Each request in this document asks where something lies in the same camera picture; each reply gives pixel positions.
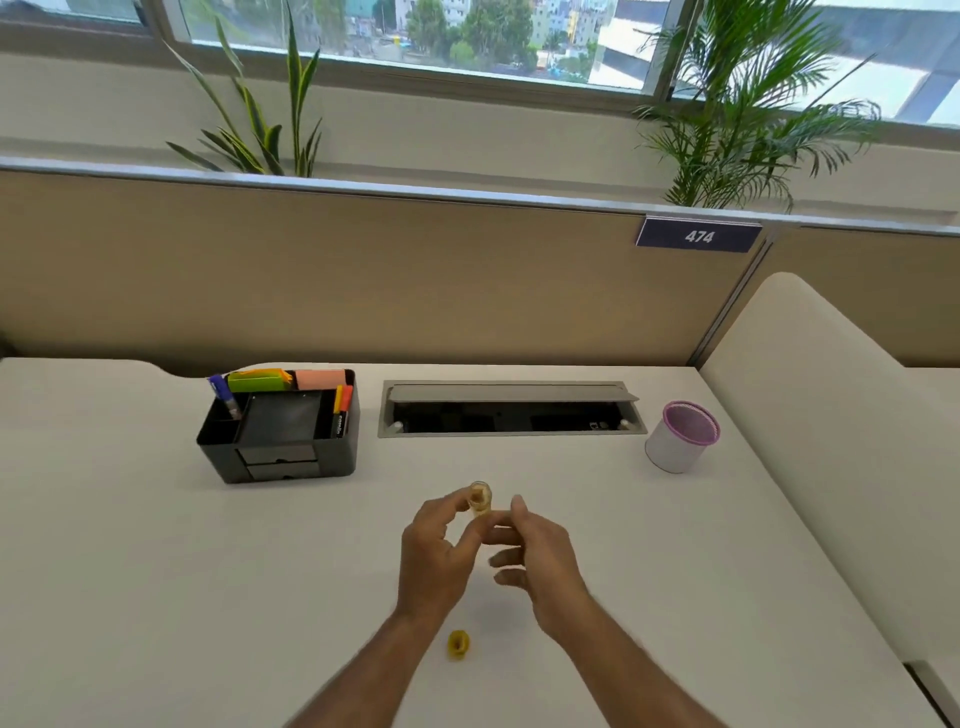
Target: desk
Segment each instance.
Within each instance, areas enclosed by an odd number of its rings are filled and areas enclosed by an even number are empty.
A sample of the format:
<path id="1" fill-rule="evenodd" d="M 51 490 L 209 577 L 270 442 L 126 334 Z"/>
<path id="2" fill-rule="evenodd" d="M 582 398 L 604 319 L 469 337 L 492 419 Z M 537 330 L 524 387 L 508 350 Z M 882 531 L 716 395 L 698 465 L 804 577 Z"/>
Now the desk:
<path id="1" fill-rule="evenodd" d="M 939 728 L 695 370 L 349 366 L 356 473 L 234 489 L 194 444 L 204 380 L 0 362 L 0 725 L 282 724 L 390 611 L 420 502 L 482 479 L 494 507 L 522 492 L 566 525 L 594 593 L 734 728 Z M 622 380 L 648 426 L 668 400 L 696 400 L 723 436 L 681 476 L 646 459 L 641 435 L 377 439 L 382 382 L 404 378 Z M 396 725 L 603 725 L 487 556 Z M 457 628 L 472 647 L 451 664 Z"/>

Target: blue pen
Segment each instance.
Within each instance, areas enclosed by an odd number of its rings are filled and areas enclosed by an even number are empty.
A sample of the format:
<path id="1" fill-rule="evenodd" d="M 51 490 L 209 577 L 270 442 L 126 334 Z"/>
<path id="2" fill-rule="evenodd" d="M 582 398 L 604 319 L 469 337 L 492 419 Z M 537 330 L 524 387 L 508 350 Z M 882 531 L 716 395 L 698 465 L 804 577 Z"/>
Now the blue pen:
<path id="1" fill-rule="evenodd" d="M 210 386 L 213 387 L 213 394 L 217 396 L 217 399 L 222 400 L 227 406 L 230 416 L 234 420 L 239 420 L 243 417 L 243 414 L 240 412 L 240 405 L 237 404 L 237 400 L 233 398 L 233 393 L 230 392 L 230 388 L 227 386 L 227 380 L 221 375 L 208 376 L 206 380 L 210 382 Z"/>

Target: desk number sign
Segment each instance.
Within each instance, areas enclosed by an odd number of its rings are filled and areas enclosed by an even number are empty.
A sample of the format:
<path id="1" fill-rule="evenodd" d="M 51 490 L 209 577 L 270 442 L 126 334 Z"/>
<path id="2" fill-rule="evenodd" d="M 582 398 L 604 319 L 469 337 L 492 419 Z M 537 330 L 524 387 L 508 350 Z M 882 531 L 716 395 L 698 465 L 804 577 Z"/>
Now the desk number sign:
<path id="1" fill-rule="evenodd" d="M 647 215 L 636 244 L 643 248 L 746 253 L 762 229 L 757 223 L 718 223 Z"/>

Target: pink rim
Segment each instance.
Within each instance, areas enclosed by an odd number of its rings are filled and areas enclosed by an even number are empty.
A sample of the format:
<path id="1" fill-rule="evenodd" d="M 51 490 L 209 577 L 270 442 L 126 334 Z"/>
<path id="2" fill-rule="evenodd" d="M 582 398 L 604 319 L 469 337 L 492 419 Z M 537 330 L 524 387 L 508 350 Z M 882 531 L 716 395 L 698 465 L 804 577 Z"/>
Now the pink rim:
<path id="1" fill-rule="evenodd" d="M 713 437 L 712 437 L 711 439 L 709 439 L 709 440 L 695 440 L 695 439 L 693 439 L 692 437 L 688 437 L 687 435 L 684 435 L 684 434 L 683 434 L 682 432 L 680 432 L 676 427 L 674 427 L 672 424 L 670 424 L 670 418 L 669 418 L 670 408 L 673 407 L 673 406 L 675 406 L 675 405 L 678 405 L 678 404 L 679 404 L 679 405 L 682 405 L 682 406 L 684 406 L 684 407 L 688 407 L 688 408 L 690 408 L 690 409 L 696 410 L 696 411 L 699 412 L 701 415 L 703 415 L 704 417 L 706 417 L 706 418 L 709 420 L 710 425 L 711 425 L 712 428 L 713 428 Z M 709 446 L 709 445 L 713 445 L 717 440 L 720 439 L 720 424 L 717 423 L 717 421 L 716 421 L 716 419 L 713 417 L 713 415 L 711 415 L 709 412 L 707 412 L 706 409 L 704 409 L 703 407 L 701 407 L 701 406 L 700 406 L 699 404 L 697 404 L 696 402 L 687 401 L 687 400 L 673 400 L 673 401 L 669 401 L 669 402 L 663 407 L 663 423 L 667 426 L 667 428 L 668 428 L 671 432 L 673 432 L 673 434 L 675 434 L 677 437 L 679 437 L 679 438 L 680 438 L 681 440 L 683 440 L 685 443 L 689 443 L 690 445 L 700 445 L 700 446 L 706 447 L 706 446 Z"/>

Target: wall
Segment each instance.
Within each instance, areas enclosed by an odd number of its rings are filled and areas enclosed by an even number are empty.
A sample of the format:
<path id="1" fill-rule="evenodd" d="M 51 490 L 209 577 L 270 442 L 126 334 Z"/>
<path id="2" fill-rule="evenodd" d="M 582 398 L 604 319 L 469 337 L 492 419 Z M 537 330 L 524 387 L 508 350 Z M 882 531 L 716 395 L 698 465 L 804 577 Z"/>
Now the wall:
<path id="1" fill-rule="evenodd" d="M 284 83 L 252 86 L 269 118 L 287 118 Z M 0 54 L 0 94 L 3 155 L 180 166 L 164 140 L 189 146 L 218 122 L 178 70 Z M 305 112 L 318 113 L 319 176 L 638 202 L 656 202 L 671 177 L 635 149 L 629 118 L 322 86 Z M 798 213 L 957 224 L 960 154 L 875 146 L 831 178 L 799 174 L 793 191 Z"/>

